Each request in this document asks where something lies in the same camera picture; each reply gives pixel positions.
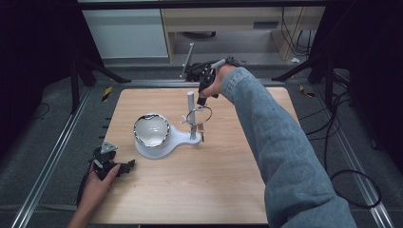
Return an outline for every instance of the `wooden tabletop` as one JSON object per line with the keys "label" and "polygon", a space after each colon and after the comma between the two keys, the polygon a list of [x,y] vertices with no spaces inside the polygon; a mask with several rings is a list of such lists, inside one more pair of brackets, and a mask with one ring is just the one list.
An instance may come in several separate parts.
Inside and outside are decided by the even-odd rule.
{"label": "wooden tabletop", "polygon": [[[297,120],[288,92],[270,87],[273,97]],[[133,126],[144,114],[164,115],[181,131],[187,92],[196,88],[126,89],[113,114],[106,141],[117,145],[115,162],[136,160],[133,170],[116,178],[92,223],[264,224],[267,223],[258,167],[234,106],[209,98],[213,116],[204,124],[205,142],[183,145],[161,160],[137,152]]]}

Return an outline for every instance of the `blue jean jacket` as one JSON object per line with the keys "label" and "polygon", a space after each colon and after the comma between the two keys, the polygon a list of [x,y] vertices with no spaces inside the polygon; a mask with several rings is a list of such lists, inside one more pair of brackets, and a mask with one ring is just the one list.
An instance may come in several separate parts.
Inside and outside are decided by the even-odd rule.
{"label": "blue jean jacket", "polygon": [[258,164],[270,227],[356,227],[305,133],[248,70],[232,70],[221,94],[234,104]]}

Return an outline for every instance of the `white base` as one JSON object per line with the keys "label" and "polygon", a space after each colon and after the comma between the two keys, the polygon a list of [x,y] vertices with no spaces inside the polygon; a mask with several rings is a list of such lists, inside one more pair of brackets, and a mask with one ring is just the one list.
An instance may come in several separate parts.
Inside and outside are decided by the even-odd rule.
{"label": "white base", "polygon": [[201,142],[202,136],[196,133],[196,139],[190,139],[189,132],[181,132],[174,125],[170,125],[169,136],[163,145],[157,147],[146,147],[135,141],[137,151],[144,157],[151,160],[163,159],[172,153],[180,145],[197,145]]}

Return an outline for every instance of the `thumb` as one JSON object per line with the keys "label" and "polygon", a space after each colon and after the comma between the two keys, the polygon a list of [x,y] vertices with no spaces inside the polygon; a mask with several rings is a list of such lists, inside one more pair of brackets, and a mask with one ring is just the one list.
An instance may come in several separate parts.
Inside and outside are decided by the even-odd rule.
{"label": "thumb", "polygon": [[214,86],[215,83],[213,83],[211,86],[205,88],[204,90],[202,90],[200,92],[200,97],[202,98],[208,98],[210,96],[213,96],[214,94],[216,94],[217,92],[214,91]]}
{"label": "thumb", "polygon": [[120,168],[121,168],[120,164],[115,165],[111,170],[109,170],[109,172],[107,173],[107,175],[104,178],[103,182],[107,182],[108,184],[111,184],[113,179],[118,174]]}

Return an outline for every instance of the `black device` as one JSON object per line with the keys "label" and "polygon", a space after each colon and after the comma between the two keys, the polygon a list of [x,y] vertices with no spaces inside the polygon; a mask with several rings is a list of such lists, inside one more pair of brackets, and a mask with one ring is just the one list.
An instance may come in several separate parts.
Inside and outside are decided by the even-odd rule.
{"label": "black device", "polygon": [[[186,73],[187,82],[199,82],[199,93],[205,88],[211,86],[216,79],[216,68],[223,65],[231,65],[234,67],[240,67],[240,64],[234,59],[234,57],[227,57],[219,61],[210,61],[203,64],[193,64],[189,66]],[[218,98],[219,94],[215,94],[212,97]],[[197,104],[205,106],[207,98],[201,98],[199,96]]]}
{"label": "black device", "polygon": [[95,172],[100,180],[103,180],[109,171],[115,167],[117,164],[120,164],[118,174],[116,177],[120,177],[124,173],[129,173],[131,169],[134,167],[135,160],[129,161],[128,163],[115,163],[113,159],[116,155],[117,146],[104,142],[102,145],[97,146],[93,153],[92,159],[88,161],[88,168],[86,170],[86,174],[83,176],[80,184],[80,188],[77,194],[76,205],[78,206],[81,201],[81,197],[83,195],[84,187],[86,185],[86,179],[91,172]]}

